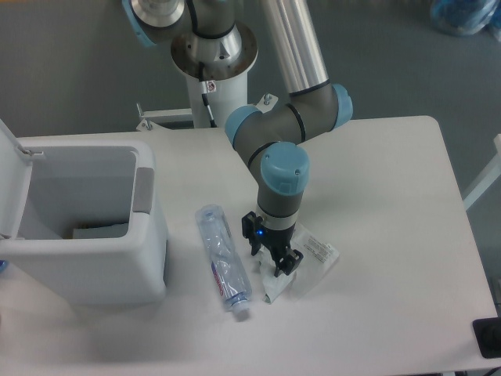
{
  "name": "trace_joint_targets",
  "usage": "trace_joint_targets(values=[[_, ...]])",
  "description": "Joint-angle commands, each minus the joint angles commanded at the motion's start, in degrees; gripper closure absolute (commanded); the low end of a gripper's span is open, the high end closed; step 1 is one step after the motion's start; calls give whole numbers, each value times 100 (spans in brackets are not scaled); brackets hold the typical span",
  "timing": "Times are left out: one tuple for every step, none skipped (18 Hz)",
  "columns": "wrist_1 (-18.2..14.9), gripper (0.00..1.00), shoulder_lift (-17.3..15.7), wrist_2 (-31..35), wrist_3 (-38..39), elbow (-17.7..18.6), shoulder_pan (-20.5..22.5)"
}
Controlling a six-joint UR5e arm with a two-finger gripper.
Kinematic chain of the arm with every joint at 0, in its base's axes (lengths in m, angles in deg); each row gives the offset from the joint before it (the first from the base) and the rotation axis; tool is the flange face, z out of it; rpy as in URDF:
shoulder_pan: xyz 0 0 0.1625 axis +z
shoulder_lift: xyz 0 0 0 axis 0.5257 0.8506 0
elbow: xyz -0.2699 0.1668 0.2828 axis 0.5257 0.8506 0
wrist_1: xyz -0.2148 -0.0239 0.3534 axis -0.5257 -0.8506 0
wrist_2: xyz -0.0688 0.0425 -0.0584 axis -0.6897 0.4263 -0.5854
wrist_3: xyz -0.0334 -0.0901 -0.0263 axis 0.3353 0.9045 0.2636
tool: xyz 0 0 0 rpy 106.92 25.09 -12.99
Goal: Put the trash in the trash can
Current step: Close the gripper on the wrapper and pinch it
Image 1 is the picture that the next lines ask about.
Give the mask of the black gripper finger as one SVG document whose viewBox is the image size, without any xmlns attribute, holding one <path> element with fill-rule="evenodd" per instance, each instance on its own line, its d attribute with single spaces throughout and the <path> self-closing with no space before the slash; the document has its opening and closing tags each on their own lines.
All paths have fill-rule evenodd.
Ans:
<svg viewBox="0 0 501 376">
<path fill-rule="evenodd" d="M 251 255 L 255 256 L 262 245 L 262 217 L 250 211 L 241 219 L 241 223 L 243 237 L 249 241 Z"/>
<path fill-rule="evenodd" d="M 289 276 L 299 267 L 304 256 L 296 249 L 286 248 L 285 251 L 279 252 L 273 257 L 276 264 L 274 277 L 278 277 L 281 273 Z"/>
</svg>

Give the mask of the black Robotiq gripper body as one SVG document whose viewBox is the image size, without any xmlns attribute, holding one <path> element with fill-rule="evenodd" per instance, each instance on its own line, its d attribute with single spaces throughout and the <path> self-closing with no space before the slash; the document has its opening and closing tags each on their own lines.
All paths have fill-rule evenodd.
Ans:
<svg viewBox="0 0 501 376">
<path fill-rule="evenodd" d="M 254 235 L 256 244 L 254 245 L 254 255 L 256 255 L 264 245 L 271 253 L 272 259 L 281 261 L 290 254 L 290 240 L 294 231 L 294 225 L 283 230 L 272 230 L 264 225 L 264 219 L 257 217 L 254 224 Z"/>
</svg>

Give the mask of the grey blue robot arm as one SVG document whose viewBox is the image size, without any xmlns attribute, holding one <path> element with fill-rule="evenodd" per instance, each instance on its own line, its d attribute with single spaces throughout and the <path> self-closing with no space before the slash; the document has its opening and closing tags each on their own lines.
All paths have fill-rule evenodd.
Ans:
<svg viewBox="0 0 501 376">
<path fill-rule="evenodd" d="M 276 275 L 288 275 L 303 256 L 290 244 L 308 183 L 302 143 L 347 123 L 351 98 L 330 82 L 308 5 L 263 1 L 279 69 L 289 94 L 282 107 L 262 110 L 247 102 L 247 72 L 258 46 L 238 21 L 232 1 L 125 1 L 136 37 L 147 46 L 171 45 L 186 77 L 193 124 L 221 127 L 258 184 L 257 207 L 242 219 L 253 253 L 269 250 Z"/>
</svg>

